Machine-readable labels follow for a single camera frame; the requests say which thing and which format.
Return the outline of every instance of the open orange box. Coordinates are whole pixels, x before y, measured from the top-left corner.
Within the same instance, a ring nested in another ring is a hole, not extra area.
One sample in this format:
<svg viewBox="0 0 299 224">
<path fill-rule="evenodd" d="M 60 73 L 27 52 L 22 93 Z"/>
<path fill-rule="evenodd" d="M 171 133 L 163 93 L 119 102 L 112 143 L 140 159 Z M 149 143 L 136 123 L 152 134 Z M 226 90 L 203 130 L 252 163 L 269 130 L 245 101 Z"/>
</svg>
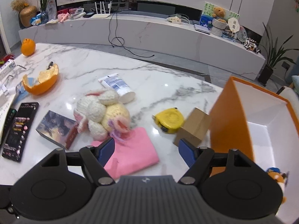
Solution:
<svg viewBox="0 0 299 224">
<path fill-rule="evenodd" d="M 230 77 L 211 112 L 210 139 L 215 152 L 239 149 L 262 169 L 289 171 L 277 217 L 299 217 L 299 122 L 289 101 L 239 78 Z"/>
</svg>

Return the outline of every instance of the table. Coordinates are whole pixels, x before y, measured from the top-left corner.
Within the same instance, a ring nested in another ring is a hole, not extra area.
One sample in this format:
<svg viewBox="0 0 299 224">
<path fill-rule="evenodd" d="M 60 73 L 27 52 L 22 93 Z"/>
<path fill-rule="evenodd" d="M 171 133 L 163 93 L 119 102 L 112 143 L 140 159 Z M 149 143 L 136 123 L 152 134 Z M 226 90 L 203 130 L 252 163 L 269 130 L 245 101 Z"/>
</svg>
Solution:
<svg viewBox="0 0 299 224">
<path fill-rule="evenodd" d="M 198 32 L 192 24 L 172 24 L 164 18 L 132 14 L 119 14 L 117 17 L 117 36 L 125 39 L 126 47 L 202 62 L 251 80 L 255 80 L 265 62 L 261 54 L 246 50 L 241 43 Z M 20 30 L 19 35 L 21 41 L 30 38 L 36 43 L 110 45 L 110 19 L 79 18 L 63 23 L 31 26 Z M 116 29 L 115 15 L 110 29 L 112 39 Z"/>
<path fill-rule="evenodd" d="M 10 73 L 5 85 L 17 85 L 24 74 L 37 77 L 49 62 L 59 65 L 59 79 L 55 86 L 40 96 L 28 96 L 22 102 L 38 102 L 39 109 L 28 135 L 23 157 L 20 163 L 0 156 L 0 176 L 2 185 L 13 185 L 36 163 L 48 155 L 57 145 L 41 137 L 35 128 L 48 110 L 74 119 L 76 102 L 89 90 L 102 88 L 98 79 L 119 73 L 124 81 L 136 92 L 135 100 L 126 104 L 132 127 L 144 127 L 158 153 L 160 162 L 141 170 L 135 175 L 172 175 L 177 181 L 186 172 L 188 166 L 179 155 L 178 148 L 172 143 L 174 135 L 163 133 L 153 122 L 152 115 L 164 109 L 177 107 L 187 117 L 194 107 L 209 112 L 222 88 L 199 79 L 161 66 L 110 53 L 80 49 L 54 44 L 36 44 L 32 56 L 20 55 L 17 67 Z M 90 145 L 89 133 L 78 134 L 70 151 Z M 209 139 L 202 143 L 209 145 Z M 70 167 L 71 171 L 82 175 L 80 167 Z"/>
</svg>

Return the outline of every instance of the pink folded cloth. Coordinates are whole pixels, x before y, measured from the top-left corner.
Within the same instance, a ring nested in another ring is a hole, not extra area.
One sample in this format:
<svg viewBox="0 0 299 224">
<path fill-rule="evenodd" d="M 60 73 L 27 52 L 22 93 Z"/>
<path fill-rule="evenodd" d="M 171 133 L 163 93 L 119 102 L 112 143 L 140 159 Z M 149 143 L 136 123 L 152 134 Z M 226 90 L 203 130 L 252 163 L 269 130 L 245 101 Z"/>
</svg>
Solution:
<svg viewBox="0 0 299 224">
<path fill-rule="evenodd" d="M 123 141 L 115 140 L 115 151 L 104 169 L 113 179 L 128 175 L 159 162 L 157 152 L 150 141 L 146 130 L 138 127 L 130 131 Z M 97 147 L 100 141 L 93 141 Z"/>
</svg>

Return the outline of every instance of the knitted doll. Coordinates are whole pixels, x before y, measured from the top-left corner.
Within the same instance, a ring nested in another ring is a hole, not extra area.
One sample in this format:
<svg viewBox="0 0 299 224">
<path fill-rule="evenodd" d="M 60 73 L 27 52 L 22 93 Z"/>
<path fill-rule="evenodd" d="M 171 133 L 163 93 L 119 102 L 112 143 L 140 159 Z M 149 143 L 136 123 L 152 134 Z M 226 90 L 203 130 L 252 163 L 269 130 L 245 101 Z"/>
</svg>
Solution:
<svg viewBox="0 0 299 224">
<path fill-rule="evenodd" d="M 95 140 L 102 141 L 108 133 L 120 138 L 122 133 L 129 132 L 130 113 L 118 99 L 113 89 L 91 92 L 80 99 L 74 109 L 78 133 L 89 129 Z"/>
</svg>

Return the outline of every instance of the floor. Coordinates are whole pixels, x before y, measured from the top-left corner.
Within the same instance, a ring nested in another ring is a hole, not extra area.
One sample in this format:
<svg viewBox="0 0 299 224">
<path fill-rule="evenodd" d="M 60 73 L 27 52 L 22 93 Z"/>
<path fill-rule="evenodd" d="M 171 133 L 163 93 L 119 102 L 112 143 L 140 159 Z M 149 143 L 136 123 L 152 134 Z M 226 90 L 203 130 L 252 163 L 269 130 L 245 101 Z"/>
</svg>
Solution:
<svg viewBox="0 0 299 224">
<path fill-rule="evenodd" d="M 62 45 L 104 51 L 104 52 L 108 52 L 108 53 L 113 53 L 113 54 L 117 54 L 117 55 L 122 55 L 122 56 L 127 56 L 127 57 L 131 57 L 131 58 L 143 60 L 143 61 L 146 61 L 149 63 L 153 63 L 153 64 L 157 64 L 160 66 L 164 66 L 164 67 L 168 67 L 168 68 L 172 68 L 172 69 L 181 71 L 187 75 L 210 82 L 219 87 L 224 87 L 224 85 L 226 84 L 226 82 L 230 76 L 236 76 L 238 78 L 253 82 L 254 84 L 264 87 L 257 80 L 252 81 L 252 80 L 244 78 L 240 75 L 234 74 L 229 71 L 225 71 L 223 69 L 220 69 L 220 68 L 217 68 L 214 66 L 210 66 L 210 65 L 207 65 L 207 64 L 204 64 L 201 62 L 197 62 L 194 60 L 189 60 L 189 59 L 185 59 L 185 58 L 181 58 L 181 57 L 177 57 L 177 56 L 172 56 L 172 55 L 168 55 L 168 54 L 128 48 L 133 53 L 143 56 L 143 57 L 140 57 L 140 56 L 136 56 L 136 55 L 132 54 L 131 52 L 125 50 L 123 47 L 112 47 L 111 45 L 77 44 L 77 43 L 76 44 L 75 43 L 64 43 L 64 44 L 62 43 Z M 15 56 L 20 55 L 21 54 L 20 47 L 18 47 L 14 51 L 12 51 L 12 54 L 14 54 Z M 275 83 L 272 80 L 268 80 L 265 88 L 276 93 L 281 88 L 281 85 Z"/>
</svg>

